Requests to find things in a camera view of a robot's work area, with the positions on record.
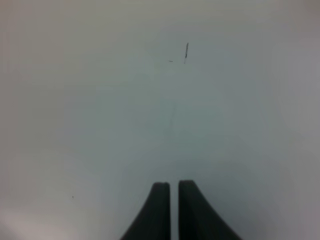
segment white wall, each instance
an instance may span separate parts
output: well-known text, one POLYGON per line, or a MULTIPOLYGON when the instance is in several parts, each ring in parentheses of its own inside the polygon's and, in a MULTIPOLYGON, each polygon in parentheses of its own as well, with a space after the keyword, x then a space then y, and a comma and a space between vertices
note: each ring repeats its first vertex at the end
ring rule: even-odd
POLYGON ((117 240, 168 181, 176 240, 193 179, 244 240, 318 239, 317 7, 0 0, 0 238, 117 240))

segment black mark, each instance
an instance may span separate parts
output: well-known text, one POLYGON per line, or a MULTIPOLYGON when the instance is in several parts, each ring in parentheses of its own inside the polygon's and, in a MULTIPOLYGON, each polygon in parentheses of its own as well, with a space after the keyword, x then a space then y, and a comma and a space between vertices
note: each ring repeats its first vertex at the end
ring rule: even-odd
POLYGON ((189 47, 189 43, 187 43, 187 44, 186 44, 186 47, 185 47, 184 64, 186 64, 187 57, 188 57, 188 47, 189 47))

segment pencil mark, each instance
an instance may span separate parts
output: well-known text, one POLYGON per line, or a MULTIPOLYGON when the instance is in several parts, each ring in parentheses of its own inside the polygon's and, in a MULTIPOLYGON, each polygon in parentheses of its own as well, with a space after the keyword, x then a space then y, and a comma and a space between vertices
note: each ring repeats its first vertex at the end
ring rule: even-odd
POLYGON ((186 47, 185 47, 184 64, 186 64, 186 61, 187 61, 187 57, 188 57, 188 48, 189 48, 189 42, 186 44, 186 47))

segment black rubber part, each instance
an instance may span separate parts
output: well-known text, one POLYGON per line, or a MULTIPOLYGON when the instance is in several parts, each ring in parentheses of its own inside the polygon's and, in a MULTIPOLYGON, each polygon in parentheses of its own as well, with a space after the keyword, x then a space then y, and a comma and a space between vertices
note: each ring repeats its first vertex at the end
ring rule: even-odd
POLYGON ((180 240, 241 240, 191 180, 179 182, 180 240))
POLYGON ((155 183, 140 213, 121 240, 170 240, 170 186, 155 183))

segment scratch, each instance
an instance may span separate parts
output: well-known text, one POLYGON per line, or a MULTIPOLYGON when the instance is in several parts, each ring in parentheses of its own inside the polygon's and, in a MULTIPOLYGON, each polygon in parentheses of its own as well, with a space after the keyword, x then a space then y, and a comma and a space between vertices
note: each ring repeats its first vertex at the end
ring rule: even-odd
POLYGON ((189 47, 189 42, 186 44, 186 47, 185 47, 184 64, 186 64, 187 57, 188 57, 188 47, 189 47))

